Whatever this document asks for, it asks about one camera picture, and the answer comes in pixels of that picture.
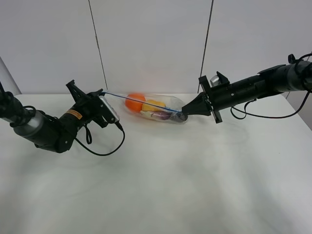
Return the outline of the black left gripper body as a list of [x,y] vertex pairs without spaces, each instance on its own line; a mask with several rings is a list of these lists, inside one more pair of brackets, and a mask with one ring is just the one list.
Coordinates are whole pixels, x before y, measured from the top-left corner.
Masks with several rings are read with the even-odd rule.
[[99,95],[103,89],[94,92],[84,93],[79,89],[75,81],[66,84],[75,104],[65,113],[66,117],[73,118],[77,128],[82,128],[94,121],[99,127],[105,128],[108,122],[104,119],[104,104]]

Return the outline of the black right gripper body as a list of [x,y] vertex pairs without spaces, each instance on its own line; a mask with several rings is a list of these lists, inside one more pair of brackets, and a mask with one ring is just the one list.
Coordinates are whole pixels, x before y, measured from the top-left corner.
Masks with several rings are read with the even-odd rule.
[[199,84],[205,95],[208,111],[212,112],[216,123],[221,123],[222,118],[219,111],[226,109],[231,105],[231,95],[228,90],[230,83],[228,85],[212,87],[207,77],[202,76],[199,78]]

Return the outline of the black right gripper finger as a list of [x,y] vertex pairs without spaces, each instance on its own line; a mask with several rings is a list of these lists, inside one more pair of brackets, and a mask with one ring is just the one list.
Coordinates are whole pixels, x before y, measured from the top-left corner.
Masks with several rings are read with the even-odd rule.
[[182,113],[185,115],[186,111],[190,110],[208,110],[206,102],[205,102],[205,95],[199,94],[195,99],[193,99],[190,103],[186,104],[182,107]]
[[207,110],[190,110],[185,112],[186,115],[192,116],[192,115],[201,115],[201,116],[210,116],[210,111]]

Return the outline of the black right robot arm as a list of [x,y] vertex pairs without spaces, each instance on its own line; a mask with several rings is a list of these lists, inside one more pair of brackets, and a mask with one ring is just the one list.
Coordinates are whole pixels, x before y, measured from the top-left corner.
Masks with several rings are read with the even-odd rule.
[[203,92],[183,106],[182,113],[186,116],[213,115],[215,122],[221,123],[220,110],[284,92],[311,92],[312,63],[297,59],[288,65],[277,65],[234,83],[217,72],[210,81],[206,76],[200,77],[199,85]]

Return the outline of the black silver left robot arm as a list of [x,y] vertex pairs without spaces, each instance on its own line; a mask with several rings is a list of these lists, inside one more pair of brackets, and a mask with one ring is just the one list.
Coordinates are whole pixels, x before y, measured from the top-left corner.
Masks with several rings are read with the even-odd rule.
[[37,148],[55,153],[68,151],[78,131],[91,121],[101,128],[115,121],[101,95],[102,89],[84,93],[72,80],[67,83],[75,104],[60,118],[47,115],[33,106],[23,106],[11,92],[0,90],[0,117],[14,132]]

